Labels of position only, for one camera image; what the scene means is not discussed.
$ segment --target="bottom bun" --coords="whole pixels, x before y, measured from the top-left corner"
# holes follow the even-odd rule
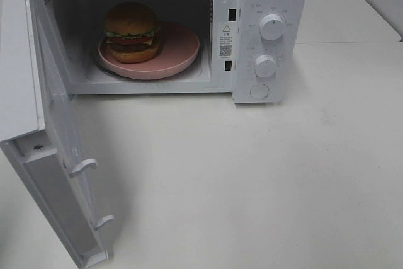
[[[119,62],[138,63],[154,58],[158,52],[160,45],[161,45],[161,39],[155,39],[154,43],[150,47],[140,52],[131,52],[131,53],[118,52],[117,50],[111,49],[109,46],[108,50],[111,53],[112,57]]]

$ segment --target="warning label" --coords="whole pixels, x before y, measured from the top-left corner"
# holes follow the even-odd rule
[[[230,23],[219,24],[219,58],[231,59],[234,45],[233,29]]]

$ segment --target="lettuce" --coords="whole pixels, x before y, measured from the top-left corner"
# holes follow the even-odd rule
[[[161,26],[156,27],[155,29],[144,33],[144,34],[139,34],[139,35],[121,35],[118,33],[113,33],[111,31],[105,31],[105,35],[107,37],[121,37],[121,38],[126,38],[126,39],[137,39],[137,38],[141,38],[141,37],[153,37],[156,33],[158,33],[158,31],[161,29]]]

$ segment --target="round button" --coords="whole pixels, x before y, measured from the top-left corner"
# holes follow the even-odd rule
[[[269,78],[277,68],[276,59],[272,55],[261,55],[254,62],[254,71],[260,78]]]
[[[284,20],[278,14],[269,14],[259,22],[260,35],[265,40],[276,40],[283,36]]]
[[[265,99],[269,95],[269,88],[264,84],[258,84],[251,88],[251,96],[255,99]]]

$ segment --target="qr code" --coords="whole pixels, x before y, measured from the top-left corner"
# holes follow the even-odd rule
[[[220,45],[220,57],[231,57],[232,45]]]

